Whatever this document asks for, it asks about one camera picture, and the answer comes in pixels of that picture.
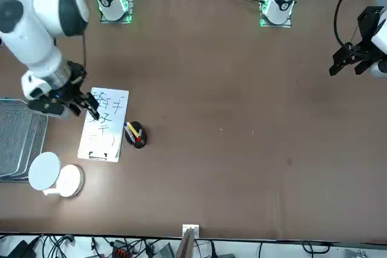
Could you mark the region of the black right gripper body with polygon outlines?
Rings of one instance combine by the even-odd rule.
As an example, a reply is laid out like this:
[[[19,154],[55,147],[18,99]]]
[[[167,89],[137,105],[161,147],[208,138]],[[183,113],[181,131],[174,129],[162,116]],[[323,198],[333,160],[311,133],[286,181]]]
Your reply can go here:
[[[67,65],[70,67],[70,78],[66,84],[59,90],[59,98],[62,101],[73,101],[81,99],[84,93],[81,91],[83,81],[87,76],[86,69],[83,65],[68,61]]]

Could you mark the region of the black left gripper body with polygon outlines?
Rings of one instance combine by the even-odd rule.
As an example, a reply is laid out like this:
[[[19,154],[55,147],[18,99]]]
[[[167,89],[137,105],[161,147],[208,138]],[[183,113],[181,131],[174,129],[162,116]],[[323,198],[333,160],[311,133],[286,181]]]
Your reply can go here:
[[[379,59],[386,54],[386,8],[368,6],[357,18],[361,41],[351,48],[363,58]]]

